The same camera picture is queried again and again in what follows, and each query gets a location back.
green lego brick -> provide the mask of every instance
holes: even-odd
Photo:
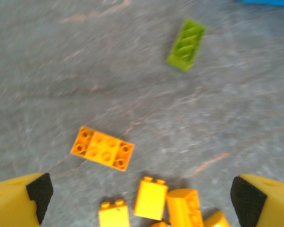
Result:
[[[203,25],[190,19],[185,20],[166,62],[180,70],[189,70],[193,66],[205,31]]]

floor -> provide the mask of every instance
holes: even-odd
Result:
[[[164,63],[184,19],[195,66]],[[136,145],[126,172],[69,154],[86,125]],[[0,181],[49,172],[42,227],[97,227],[142,176],[196,188],[206,218],[242,173],[284,181],[284,8],[237,0],[0,0]]]

yellow plastic block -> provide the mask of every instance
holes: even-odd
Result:
[[[104,202],[99,210],[100,227],[130,227],[128,207],[124,200]]]
[[[239,177],[267,195],[257,227],[284,227],[284,183],[251,174]]]
[[[230,227],[222,211],[218,211],[204,221],[204,227]]]
[[[125,171],[133,149],[134,144],[83,126],[79,130],[71,154]]]
[[[197,190],[184,188],[170,191],[167,205],[172,227],[203,227]]]
[[[151,177],[145,176],[140,181],[134,215],[162,220],[167,190],[165,181],[153,182]]]
[[[161,222],[158,222],[156,224],[153,224],[151,227],[167,227],[167,224],[166,224],[166,222],[161,221]]]
[[[0,227],[38,227],[52,194],[49,174],[36,173],[0,182]],[[42,205],[38,207],[38,202],[30,198],[35,195],[41,200],[44,196],[47,201],[40,201]]]

lego brick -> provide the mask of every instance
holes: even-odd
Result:
[[[125,171],[133,149],[134,144],[82,126],[71,154]]]
[[[153,224],[151,227],[167,227],[167,223],[164,221],[161,221],[156,224]]]
[[[47,173],[0,182],[0,227],[38,227],[52,194],[53,187]]]
[[[231,201],[241,226],[284,226],[284,183],[242,174],[234,178]]]
[[[230,227],[222,211],[218,211],[204,221],[204,227]]]
[[[267,4],[273,6],[284,6],[284,0],[241,0],[242,3]]]
[[[177,35],[166,62],[180,70],[189,70],[193,66],[205,31],[204,26],[187,19]]]
[[[130,227],[128,207],[124,200],[104,202],[99,210],[100,227]]]
[[[162,220],[168,186],[163,180],[152,180],[146,176],[140,181],[134,215]]]
[[[198,193],[195,189],[168,192],[169,220],[173,227],[203,227]]]

yellow lego brick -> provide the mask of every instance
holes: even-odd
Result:
[[[184,188],[170,191],[167,205],[172,227],[203,227],[197,190]]]
[[[152,181],[149,176],[140,181],[134,215],[162,220],[168,186],[165,181]]]
[[[284,183],[242,174],[234,178],[231,201],[242,226],[284,227]]]
[[[204,221],[204,227],[230,227],[222,211],[218,211]]]
[[[82,126],[71,154],[125,171],[133,149],[134,144]]]
[[[124,200],[104,202],[99,210],[100,227],[130,227],[128,207]]]
[[[0,182],[0,227],[38,227],[53,194],[49,174]]]
[[[166,224],[166,222],[161,221],[161,222],[158,222],[156,224],[153,224],[151,227],[167,227],[167,224]]]

